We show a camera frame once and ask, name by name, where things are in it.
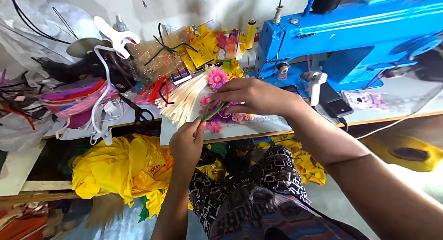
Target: sewing machine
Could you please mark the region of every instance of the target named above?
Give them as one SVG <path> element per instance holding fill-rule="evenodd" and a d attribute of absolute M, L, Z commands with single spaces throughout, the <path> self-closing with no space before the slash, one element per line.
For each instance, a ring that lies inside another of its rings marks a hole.
<path fill-rule="evenodd" d="M 310 9 L 264 22 L 255 65 L 258 78 L 295 85 L 305 98 L 321 81 L 316 72 L 336 92 L 379 87 L 380 73 L 415 65 L 413 56 L 442 42 L 443 0 L 361 0 L 327 14 Z"/>

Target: yellow thread spool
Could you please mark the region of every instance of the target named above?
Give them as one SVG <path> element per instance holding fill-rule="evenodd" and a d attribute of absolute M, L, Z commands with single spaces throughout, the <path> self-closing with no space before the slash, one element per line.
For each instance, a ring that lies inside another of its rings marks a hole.
<path fill-rule="evenodd" d="M 250 50 L 254 45 L 256 28 L 257 28 L 256 20 L 255 19 L 249 20 L 248 26 L 246 27 L 246 39 L 245 39 L 245 45 L 247 50 Z"/>

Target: hand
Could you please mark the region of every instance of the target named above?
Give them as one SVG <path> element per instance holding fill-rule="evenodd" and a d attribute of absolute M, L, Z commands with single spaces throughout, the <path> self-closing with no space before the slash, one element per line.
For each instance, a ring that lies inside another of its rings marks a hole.
<path fill-rule="evenodd" d="M 209 97 L 218 101 L 244 102 L 244 104 L 229 107 L 226 110 L 227 113 L 287 117 L 296 108 L 308 107 L 310 109 L 300 95 L 253 78 L 234 78 Z"/>
<path fill-rule="evenodd" d="M 183 124 L 171 137 L 169 149 L 174 158 L 173 173 L 192 175 L 203 148 L 203 131 L 206 122 L 200 124 L 200 118 Z"/>

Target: white plastic clip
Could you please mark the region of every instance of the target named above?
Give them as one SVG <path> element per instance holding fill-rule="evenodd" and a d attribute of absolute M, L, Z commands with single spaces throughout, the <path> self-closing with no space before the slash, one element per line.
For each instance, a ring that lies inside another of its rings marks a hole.
<path fill-rule="evenodd" d="M 96 28 L 105 36 L 104 39 L 112 43 L 112 47 L 121 58 L 127 59 L 130 54 L 125 50 L 125 45 L 131 43 L 137 45 L 140 43 L 140 38 L 133 32 L 125 31 L 118 32 L 114 30 L 106 21 L 99 16 L 94 17 L 94 24 Z"/>
<path fill-rule="evenodd" d="M 317 106 L 320 100 L 320 85 L 326 83 L 328 74 L 323 72 L 314 72 L 309 78 L 309 93 L 311 96 L 311 106 Z"/>

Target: white tabletop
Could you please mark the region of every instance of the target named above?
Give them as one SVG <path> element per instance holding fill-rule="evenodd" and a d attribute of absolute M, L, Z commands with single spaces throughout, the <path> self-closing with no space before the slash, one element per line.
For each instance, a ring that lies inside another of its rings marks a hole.
<path fill-rule="evenodd" d="M 240 67 L 254 66 L 255 55 L 257 52 L 257 44 L 251 50 L 246 51 L 239 60 Z M 429 114 L 443 114 L 443 92 L 441 91 L 442 84 L 438 82 L 428 82 L 418 80 L 413 74 L 406 74 L 403 77 L 396 77 L 391 79 L 382 79 L 384 85 L 370 89 L 371 92 L 383 93 L 385 99 L 389 103 L 389 112 L 379 112 L 371 110 L 354 110 L 354 113 L 345 117 L 349 125 L 366 124 L 378 121 L 388 121 L 407 116 L 411 113 L 417 112 L 430 98 L 435 96 L 437 98 L 424 108 L 418 116 L 424 116 Z M 199 95 L 199 99 L 194 106 L 191 119 L 195 119 L 199 116 L 198 111 L 201 109 L 199 100 L 202 96 L 210 92 L 209 88 L 205 88 Z M 134 110 L 124 104 L 127 111 L 120 119 L 106 121 L 105 125 L 108 127 L 124 126 L 134 121 Z M 154 105 L 143 105 L 142 108 L 149 109 L 156 119 L 161 118 L 159 110 Z M 317 110 L 320 114 L 326 114 L 317 106 Z M 109 115 L 105 116 L 105 119 L 112 119 Z M 332 123 L 337 124 L 335 119 L 329 119 Z M 45 134 L 45 137 L 55 135 L 55 132 L 60 129 L 66 122 L 66 119 L 58 119 L 52 129 Z M 224 139 L 238 139 L 247 138 L 260 135 L 277 135 L 287 133 L 291 130 L 284 118 L 277 116 L 258 117 L 255 121 L 248 124 L 230 124 L 225 125 L 225 128 L 219 134 L 213 134 L 210 131 L 205 131 L 204 140 L 207 141 L 223 141 Z M 169 139 L 177 131 L 175 125 L 172 125 L 169 119 L 162 120 L 160 145 L 168 145 Z M 69 129 L 63 134 L 61 139 L 77 139 L 83 137 L 89 137 L 92 135 L 92 127 L 90 126 L 86 130 Z"/>

